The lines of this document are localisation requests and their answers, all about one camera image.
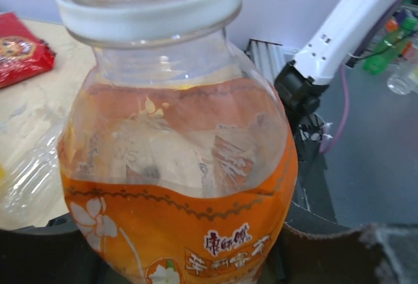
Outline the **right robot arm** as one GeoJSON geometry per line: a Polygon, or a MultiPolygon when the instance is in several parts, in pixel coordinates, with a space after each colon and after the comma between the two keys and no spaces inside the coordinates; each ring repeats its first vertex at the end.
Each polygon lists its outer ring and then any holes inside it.
{"type": "MultiPolygon", "coordinates": [[[[292,125],[319,106],[338,66],[401,0],[340,0],[278,75],[275,87],[292,125]]],[[[231,21],[242,0],[56,0],[62,22],[82,42],[134,48],[193,35],[231,21]]]]}

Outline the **red snack bag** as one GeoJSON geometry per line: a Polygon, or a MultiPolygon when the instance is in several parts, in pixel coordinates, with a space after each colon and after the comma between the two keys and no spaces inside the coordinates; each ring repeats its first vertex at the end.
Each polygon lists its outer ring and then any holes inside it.
{"type": "Polygon", "coordinates": [[[8,87],[54,68],[56,54],[12,13],[1,15],[1,87],[8,87]]]}

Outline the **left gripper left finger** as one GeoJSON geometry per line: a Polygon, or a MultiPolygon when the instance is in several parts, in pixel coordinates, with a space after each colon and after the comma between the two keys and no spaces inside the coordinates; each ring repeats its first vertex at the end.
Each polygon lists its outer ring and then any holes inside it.
{"type": "Polygon", "coordinates": [[[102,283],[106,271],[71,218],[1,230],[1,283],[102,283]]]}

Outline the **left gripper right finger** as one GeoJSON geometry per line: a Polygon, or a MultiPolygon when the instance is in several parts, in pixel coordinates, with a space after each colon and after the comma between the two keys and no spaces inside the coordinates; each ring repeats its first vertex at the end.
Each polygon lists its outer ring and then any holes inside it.
{"type": "Polygon", "coordinates": [[[268,283],[416,283],[417,225],[351,229],[292,202],[267,275],[268,283]]]}

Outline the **green bottle background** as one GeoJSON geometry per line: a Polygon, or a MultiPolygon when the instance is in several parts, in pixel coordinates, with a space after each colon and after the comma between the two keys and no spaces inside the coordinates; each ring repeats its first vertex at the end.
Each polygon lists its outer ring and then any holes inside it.
{"type": "Polygon", "coordinates": [[[400,27],[388,33],[364,60],[363,70],[370,74],[382,73],[404,50],[417,27],[415,16],[404,19],[400,27]]]}

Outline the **orange tea bottle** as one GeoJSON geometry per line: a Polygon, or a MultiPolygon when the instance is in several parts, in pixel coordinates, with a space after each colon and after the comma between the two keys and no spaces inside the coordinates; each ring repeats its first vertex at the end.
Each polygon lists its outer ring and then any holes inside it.
{"type": "Polygon", "coordinates": [[[131,283],[256,283],[298,172],[283,105],[225,26],[242,0],[56,0],[92,47],[58,143],[69,211],[131,283]]]}

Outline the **yellow chips bag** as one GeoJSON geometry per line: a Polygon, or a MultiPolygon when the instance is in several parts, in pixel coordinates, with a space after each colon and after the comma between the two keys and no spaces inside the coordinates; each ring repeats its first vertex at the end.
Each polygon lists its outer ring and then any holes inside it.
{"type": "Polygon", "coordinates": [[[2,181],[5,177],[5,170],[3,166],[0,164],[0,180],[2,181]]]}

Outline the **aluminium frame rail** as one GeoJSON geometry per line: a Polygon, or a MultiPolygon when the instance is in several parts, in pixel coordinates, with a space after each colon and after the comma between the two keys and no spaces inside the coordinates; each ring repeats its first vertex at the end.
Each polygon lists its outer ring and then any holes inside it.
{"type": "Polygon", "coordinates": [[[280,71],[297,52],[296,48],[290,46],[257,39],[250,39],[245,51],[260,73],[271,84],[274,84],[280,71]]]}

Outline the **clear bottle near basket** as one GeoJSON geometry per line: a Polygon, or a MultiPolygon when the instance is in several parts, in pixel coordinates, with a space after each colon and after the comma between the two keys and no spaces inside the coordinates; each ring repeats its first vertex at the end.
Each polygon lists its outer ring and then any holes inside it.
{"type": "Polygon", "coordinates": [[[1,183],[1,228],[44,227],[68,209],[57,160],[57,133],[46,134],[1,183]]]}

